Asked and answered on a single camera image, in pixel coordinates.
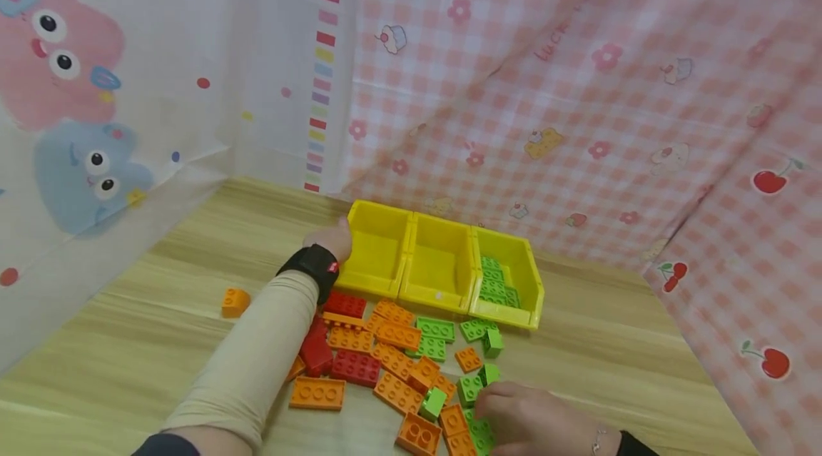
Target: yellow storage bin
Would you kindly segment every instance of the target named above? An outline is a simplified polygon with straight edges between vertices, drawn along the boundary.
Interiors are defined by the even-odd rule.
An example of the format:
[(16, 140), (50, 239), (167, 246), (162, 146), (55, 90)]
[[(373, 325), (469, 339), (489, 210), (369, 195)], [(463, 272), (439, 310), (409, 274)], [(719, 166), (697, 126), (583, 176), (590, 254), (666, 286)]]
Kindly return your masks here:
[(470, 315), (513, 325), (527, 330), (539, 327), (542, 314), (542, 300), (545, 290), (537, 272), (531, 244), (525, 238), (505, 235), (484, 228), (471, 227), (476, 240), (477, 261), (481, 256), (489, 256), (499, 262), (504, 274), (505, 285), (516, 288), (519, 293), (520, 308), (488, 303), (480, 299), (482, 269), (477, 271), (477, 281), (472, 292)]
[(405, 269), (413, 214), (369, 201), (348, 212), (353, 251), (342, 265), (337, 287), (396, 298)]
[(470, 226), (415, 213), (400, 298), (467, 313), (479, 259)]

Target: pink cartoon bunny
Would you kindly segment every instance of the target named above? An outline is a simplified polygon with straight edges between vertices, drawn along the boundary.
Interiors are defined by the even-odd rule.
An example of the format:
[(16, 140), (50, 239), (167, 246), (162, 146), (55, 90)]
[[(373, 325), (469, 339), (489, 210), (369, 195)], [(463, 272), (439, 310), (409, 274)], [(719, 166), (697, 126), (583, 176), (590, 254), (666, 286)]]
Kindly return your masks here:
[(0, 33), (0, 105), (21, 129), (112, 119), (125, 46), (112, 18), (77, 0), (0, 0)]

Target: wooden table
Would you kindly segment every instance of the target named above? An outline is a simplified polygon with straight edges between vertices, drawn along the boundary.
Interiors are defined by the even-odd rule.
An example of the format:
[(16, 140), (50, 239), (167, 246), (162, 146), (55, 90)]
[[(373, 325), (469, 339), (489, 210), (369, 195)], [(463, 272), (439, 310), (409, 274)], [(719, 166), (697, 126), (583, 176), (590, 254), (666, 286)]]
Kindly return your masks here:
[[(346, 211), (330, 198), (228, 181), (0, 379), (0, 452), (130, 454), (231, 329), (220, 317), (224, 290), (254, 294), (303, 235)], [(553, 255), (537, 266), (542, 324), (503, 332), (504, 379), (553, 390), (663, 455), (756, 454), (639, 276)], [(452, 376), (461, 375), (454, 349), (443, 367)], [(371, 390), (348, 386), (340, 413), (290, 410), (285, 390), (263, 454), (402, 454), (400, 415)]]

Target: pink checkered curtain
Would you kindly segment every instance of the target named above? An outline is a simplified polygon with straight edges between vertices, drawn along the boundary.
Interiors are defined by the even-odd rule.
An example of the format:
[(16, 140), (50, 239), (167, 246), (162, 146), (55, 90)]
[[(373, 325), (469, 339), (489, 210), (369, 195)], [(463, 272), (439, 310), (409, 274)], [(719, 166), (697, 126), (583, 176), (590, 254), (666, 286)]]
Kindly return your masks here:
[(344, 194), (645, 272), (758, 449), (811, 455), (820, 26), (822, 0), (358, 0)]

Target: forearm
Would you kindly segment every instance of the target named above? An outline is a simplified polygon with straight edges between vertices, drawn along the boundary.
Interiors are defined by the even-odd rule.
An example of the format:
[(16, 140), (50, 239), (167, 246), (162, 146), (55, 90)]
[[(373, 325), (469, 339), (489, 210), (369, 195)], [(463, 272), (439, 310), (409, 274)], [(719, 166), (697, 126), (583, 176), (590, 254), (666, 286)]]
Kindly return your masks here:
[(163, 430), (187, 438), (202, 456), (258, 450), (265, 419), (317, 300), (317, 283), (306, 274), (288, 271), (272, 279), (197, 375)]

